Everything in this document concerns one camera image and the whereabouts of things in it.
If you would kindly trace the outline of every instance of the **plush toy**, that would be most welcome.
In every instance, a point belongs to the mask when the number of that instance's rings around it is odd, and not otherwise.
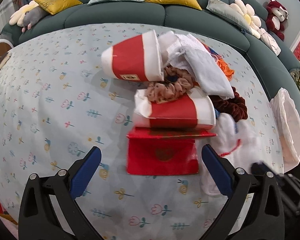
[[[244,5],[241,0],[234,0],[234,3],[230,4],[230,7],[240,13],[247,21],[251,28],[253,36],[260,39],[260,33],[258,32],[261,27],[261,20],[255,15],[254,9],[248,3]]]
[[[25,13],[37,7],[38,5],[39,4],[37,4],[35,1],[32,0],[29,4],[22,6],[18,11],[16,11],[14,14],[11,15],[9,24],[10,25],[17,24],[19,27],[22,27],[23,17],[25,16]]]
[[[266,7],[269,12],[268,18],[266,20],[266,25],[268,31],[274,32],[282,41],[284,40],[284,31],[283,22],[288,19],[288,11],[286,8],[276,0],[270,0],[270,3]]]
[[[47,16],[49,13],[43,10],[40,6],[33,8],[31,11],[26,12],[23,18],[23,28],[22,32],[24,33],[26,29],[30,30],[32,26],[37,24],[37,22],[43,17]]]

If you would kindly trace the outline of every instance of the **silver bolt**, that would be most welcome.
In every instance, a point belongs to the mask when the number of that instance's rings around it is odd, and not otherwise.
[[[32,174],[29,176],[29,179],[35,179],[36,177],[37,177],[37,174],[32,173]]]
[[[273,173],[272,173],[271,171],[268,171],[268,172],[267,172],[267,176],[268,176],[269,178],[273,178]]]
[[[236,172],[238,173],[238,174],[240,174],[240,175],[242,175],[242,174],[244,174],[244,169],[243,168],[237,168],[236,169]]]
[[[66,170],[60,170],[60,171],[58,172],[58,175],[59,175],[59,176],[64,176],[64,175],[66,175],[66,173],[67,173]]]

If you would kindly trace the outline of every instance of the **green sofa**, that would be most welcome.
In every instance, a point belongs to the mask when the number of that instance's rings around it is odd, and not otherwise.
[[[143,23],[161,25],[202,34],[229,44],[240,52],[258,76],[268,99],[273,98],[281,87],[288,90],[300,115],[300,93],[289,71],[300,68],[300,63],[285,44],[274,34],[282,52],[278,57],[260,40],[241,33],[236,27],[205,10],[208,0],[197,0],[202,11],[180,5],[160,5],[147,2],[103,2],[88,6],[83,4],[68,8],[54,16],[40,20],[31,30],[21,33],[21,28],[7,24],[2,34],[8,35],[14,45],[21,44],[44,33],[79,25],[107,22]],[[221,0],[233,3],[234,0]],[[267,10],[256,0],[242,0],[255,9],[267,30]]]

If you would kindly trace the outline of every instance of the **scrunchie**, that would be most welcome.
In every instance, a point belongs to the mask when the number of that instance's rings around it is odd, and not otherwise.
[[[241,119],[248,119],[246,101],[244,98],[240,97],[239,93],[235,91],[235,88],[232,87],[234,98],[223,100],[219,96],[209,96],[213,106],[220,113],[230,114],[235,122],[238,122]]]
[[[151,102],[173,101],[193,88],[193,79],[188,71],[167,66],[164,69],[165,82],[150,82],[146,96]]]

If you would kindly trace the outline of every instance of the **crushed paper cup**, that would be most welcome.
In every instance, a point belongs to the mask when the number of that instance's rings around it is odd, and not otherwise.
[[[177,100],[160,104],[148,100],[146,89],[137,90],[134,99],[136,127],[210,130],[216,124],[212,101],[197,87]]]
[[[126,39],[101,55],[104,72],[129,81],[163,81],[162,58],[154,30]]]

